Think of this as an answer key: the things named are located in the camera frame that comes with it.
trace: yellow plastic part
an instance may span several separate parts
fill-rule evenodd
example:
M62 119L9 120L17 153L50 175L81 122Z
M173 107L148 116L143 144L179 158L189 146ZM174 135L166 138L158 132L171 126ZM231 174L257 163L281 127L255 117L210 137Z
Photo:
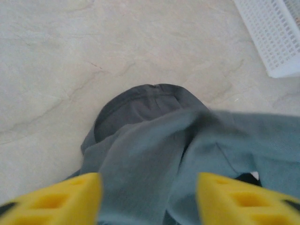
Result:
M88 173L22 195L0 225L94 225L102 197L98 173Z
M283 202L298 199L212 173L199 174L196 200L204 225L300 225Z

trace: clothing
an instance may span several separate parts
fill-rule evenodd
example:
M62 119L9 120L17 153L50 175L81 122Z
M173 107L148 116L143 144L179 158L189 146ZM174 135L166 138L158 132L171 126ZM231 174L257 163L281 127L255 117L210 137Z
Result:
M258 171L263 187L300 197L300 118L210 111L174 85L143 85L114 98L82 153L73 176L99 172L103 179L99 224L199 225L199 172L235 178Z

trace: gray fabric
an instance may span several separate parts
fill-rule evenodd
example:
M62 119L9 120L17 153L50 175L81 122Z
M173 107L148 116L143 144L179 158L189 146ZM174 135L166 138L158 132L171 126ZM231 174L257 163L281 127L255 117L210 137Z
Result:
M102 175L99 224L198 225L199 172L258 171L264 187L300 197L299 148L300 118L211 112L184 88L143 85L100 112L76 175Z

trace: white floor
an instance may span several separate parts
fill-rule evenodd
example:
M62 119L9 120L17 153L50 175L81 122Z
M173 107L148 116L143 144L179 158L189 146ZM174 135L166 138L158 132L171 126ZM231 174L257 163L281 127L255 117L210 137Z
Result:
M77 170L100 109L135 85L300 115L300 78L266 75L231 0L4 0L0 21L0 203Z

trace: white laundry basket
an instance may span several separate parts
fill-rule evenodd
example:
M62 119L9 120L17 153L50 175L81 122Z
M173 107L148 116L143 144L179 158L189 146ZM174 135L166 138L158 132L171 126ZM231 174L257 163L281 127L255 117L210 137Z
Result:
M269 76L300 76L300 0L234 2Z

